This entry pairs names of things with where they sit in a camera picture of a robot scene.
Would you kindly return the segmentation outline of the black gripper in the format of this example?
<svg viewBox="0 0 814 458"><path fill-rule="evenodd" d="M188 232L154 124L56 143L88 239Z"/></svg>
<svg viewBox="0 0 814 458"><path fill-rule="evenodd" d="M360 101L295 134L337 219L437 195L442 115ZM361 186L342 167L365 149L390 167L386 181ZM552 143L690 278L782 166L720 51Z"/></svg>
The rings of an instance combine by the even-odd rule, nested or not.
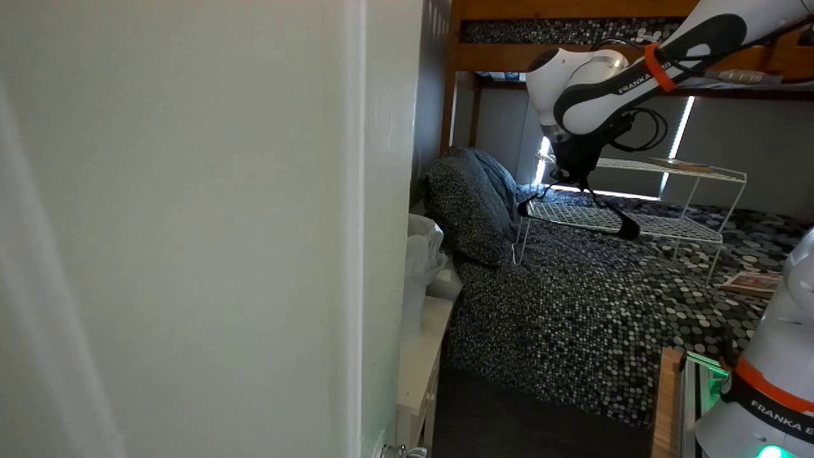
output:
<svg viewBox="0 0 814 458"><path fill-rule="evenodd" d="M554 140L558 181L571 186L587 186L603 148L613 140L610 131L567 134Z"/></svg>

